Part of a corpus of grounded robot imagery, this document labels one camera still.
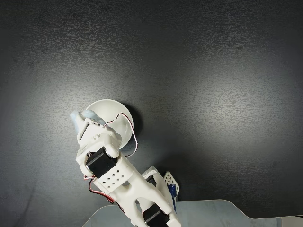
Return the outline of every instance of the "dark gray surface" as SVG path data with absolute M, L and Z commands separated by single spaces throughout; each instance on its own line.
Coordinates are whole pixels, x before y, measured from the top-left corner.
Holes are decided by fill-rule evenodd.
M 282 227 L 281 218 L 250 219 L 225 200 L 177 202 L 176 207 L 182 227 Z M 97 210 L 83 227 L 100 226 L 133 227 L 133 224 L 117 205 L 111 205 Z
M 0 1 L 1 226 L 81 226 L 103 197 L 69 119 L 134 110 L 143 172 L 180 200 L 303 213 L 302 1 Z M 125 152 L 130 152 L 129 144 Z

